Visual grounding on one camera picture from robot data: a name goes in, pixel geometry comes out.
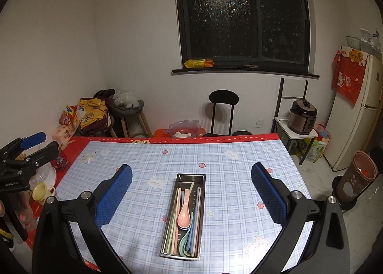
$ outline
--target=blue plaid table cover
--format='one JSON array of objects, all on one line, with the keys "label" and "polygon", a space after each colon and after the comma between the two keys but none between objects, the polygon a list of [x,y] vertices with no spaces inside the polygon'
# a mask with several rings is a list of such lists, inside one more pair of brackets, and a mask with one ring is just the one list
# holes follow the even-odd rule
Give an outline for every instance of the blue plaid table cover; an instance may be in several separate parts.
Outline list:
[{"label": "blue plaid table cover", "polygon": [[[83,164],[86,154],[93,157]],[[93,191],[126,163],[133,170],[133,182],[102,230],[133,273],[250,273],[281,230],[251,182],[250,170],[256,162],[290,190],[310,197],[280,140],[208,144],[91,141],[56,190],[61,200],[77,198],[85,190]],[[206,174],[200,261],[159,256],[178,173]],[[95,263],[77,224],[71,226],[83,258]],[[311,227],[312,222],[306,222],[285,269],[298,262]]]}]

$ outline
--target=plastic spoon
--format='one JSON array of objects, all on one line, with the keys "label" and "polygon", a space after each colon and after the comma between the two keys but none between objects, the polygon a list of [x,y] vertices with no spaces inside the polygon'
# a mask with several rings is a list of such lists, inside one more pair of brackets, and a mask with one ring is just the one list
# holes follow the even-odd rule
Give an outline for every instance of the plastic spoon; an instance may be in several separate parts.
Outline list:
[{"label": "plastic spoon", "polygon": [[181,229],[187,229],[190,226],[189,195],[190,190],[185,190],[182,209],[177,218],[177,224]]}]

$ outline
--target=hand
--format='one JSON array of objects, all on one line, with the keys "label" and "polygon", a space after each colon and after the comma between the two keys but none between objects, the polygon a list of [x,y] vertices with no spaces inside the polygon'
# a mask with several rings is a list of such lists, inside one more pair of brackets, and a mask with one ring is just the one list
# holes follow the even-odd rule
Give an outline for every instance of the hand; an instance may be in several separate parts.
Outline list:
[{"label": "hand", "polygon": [[[15,208],[16,214],[21,222],[25,224],[25,228],[29,231],[36,228],[37,223],[33,218],[32,209],[29,206],[28,191],[21,191],[16,193],[18,199],[18,208]],[[4,204],[0,201],[0,217],[5,214]]]}]

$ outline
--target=white refrigerator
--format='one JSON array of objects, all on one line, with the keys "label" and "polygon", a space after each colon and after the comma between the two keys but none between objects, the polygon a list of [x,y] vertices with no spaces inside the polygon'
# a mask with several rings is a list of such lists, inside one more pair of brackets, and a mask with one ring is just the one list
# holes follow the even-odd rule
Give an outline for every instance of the white refrigerator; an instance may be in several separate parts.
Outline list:
[{"label": "white refrigerator", "polygon": [[347,168],[353,153],[360,150],[366,140],[382,94],[382,73],[382,63],[369,55],[356,104],[353,106],[341,94],[336,93],[326,125],[331,137],[324,151],[333,171]]}]

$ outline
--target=white wall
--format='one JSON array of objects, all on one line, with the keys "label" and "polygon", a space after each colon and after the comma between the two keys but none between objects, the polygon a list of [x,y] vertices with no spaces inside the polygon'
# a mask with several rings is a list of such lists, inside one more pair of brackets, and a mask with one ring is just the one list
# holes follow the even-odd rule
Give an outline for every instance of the white wall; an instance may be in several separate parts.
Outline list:
[{"label": "white wall", "polygon": [[[314,72],[319,80],[310,80],[307,99],[318,109],[320,123],[326,123],[332,107],[332,59],[345,36],[357,27],[381,27],[379,10],[373,0],[363,0],[370,10],[350,8],[352,0],[310,0],[315,12]],[[269,74],[185,74],[171,76],[181,68],[180,43],[175,0],[96,0],[95,21],[98,57],[108,87],[134,89],[142,98],[145,114],[153,130],[166,128],[183,119],[199,119],[209,129],[205,113],[208,95],[216,89],[233,90],[239,95],[233,130],[253,133],[270,131],[281,76]],[[291,102],[284,104],[285,112]],[[224,112],[226,126],[229,113]],[[255,128],[263,119],[263,128]],[[220,126],[216,132],[225,132]]]},{"label": "white wall", "polygon": [[0,147],[48,134],[67,104],[104,88],[94,0],[8,0],[0,13]]}]

